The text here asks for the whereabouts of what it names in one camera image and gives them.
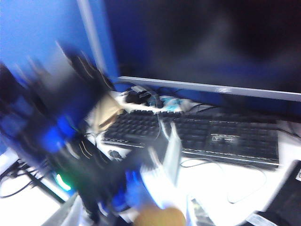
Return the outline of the bluish white right gripper right finger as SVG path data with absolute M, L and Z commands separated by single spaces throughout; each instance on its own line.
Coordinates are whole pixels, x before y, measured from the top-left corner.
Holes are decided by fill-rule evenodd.
M 187 196 L 187 225 L 212 226 L 213 221 L 202 208 L 201 204 L 193 197 Z

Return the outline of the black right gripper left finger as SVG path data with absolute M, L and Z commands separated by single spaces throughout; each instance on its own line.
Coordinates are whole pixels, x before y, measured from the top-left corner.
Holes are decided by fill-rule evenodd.
M 143 204 L 140 174 L 89 174 L 79 178 L 79 195 L 96 223 L 115 222 L 126 211 Z

